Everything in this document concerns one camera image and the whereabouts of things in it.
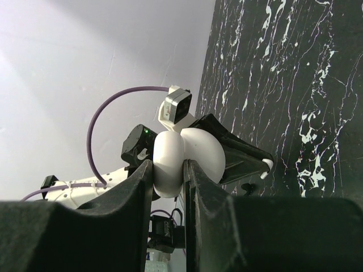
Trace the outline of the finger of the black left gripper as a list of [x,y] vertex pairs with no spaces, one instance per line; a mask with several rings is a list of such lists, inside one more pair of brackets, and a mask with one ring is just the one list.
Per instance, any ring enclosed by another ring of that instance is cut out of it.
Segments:
[[274,165],[273,156],[229,132],[213,114],[196,120],[192,128],[207,131],[221,144],[226,165],[220,184],[230,184],[252,175],[265,179]]

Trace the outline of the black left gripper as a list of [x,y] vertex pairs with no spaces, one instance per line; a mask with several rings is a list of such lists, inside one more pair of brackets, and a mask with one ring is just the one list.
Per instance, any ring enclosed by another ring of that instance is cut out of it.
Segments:
[[138,168],[144,160],[152,160],[156,136],[157,133],[145,125],[137,125],[123,142],[121,159],[129,168]]

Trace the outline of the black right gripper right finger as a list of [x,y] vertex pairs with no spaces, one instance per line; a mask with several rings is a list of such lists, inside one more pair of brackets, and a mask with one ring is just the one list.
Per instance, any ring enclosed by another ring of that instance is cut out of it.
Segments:
[[361,271],[362,210],[341,198],[233,196],[183,164],[188,271]]

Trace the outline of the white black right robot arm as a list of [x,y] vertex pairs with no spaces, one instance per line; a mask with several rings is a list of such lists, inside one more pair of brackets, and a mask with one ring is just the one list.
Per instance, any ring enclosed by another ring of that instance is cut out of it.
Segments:
[[144,271],[146,252],[183,248],[188,271],[361,271],[362,210],[340,198],[231,196],[183,165],[184,220],[151,215],[152,170],[72,210],[1,203],[2,271]]

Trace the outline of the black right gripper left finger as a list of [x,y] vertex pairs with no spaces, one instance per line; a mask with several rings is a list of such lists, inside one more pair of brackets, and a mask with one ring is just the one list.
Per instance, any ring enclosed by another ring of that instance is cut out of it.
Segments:
[[153,194],[147,160],[125,181],[72,210],[1,203],[2,271],[144,271]]

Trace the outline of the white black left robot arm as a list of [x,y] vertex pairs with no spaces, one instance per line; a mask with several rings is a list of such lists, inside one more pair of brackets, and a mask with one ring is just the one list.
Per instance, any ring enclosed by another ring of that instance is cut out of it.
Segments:
[[152,162],[154,193],[157,198],[175,198],[183,186],[182,165],[195,160],[209,180],[228,184],[252,175],[268,176],[274,166],[272,155],[239,139],[209,114],[190,127],[173,125],[159,134],[137,125],[124,141],[121,157],[128,165],[102,175],[60,181],[46,177],[43,200],[60,202],[70,209],[108,192],[128,179],[141,164]]

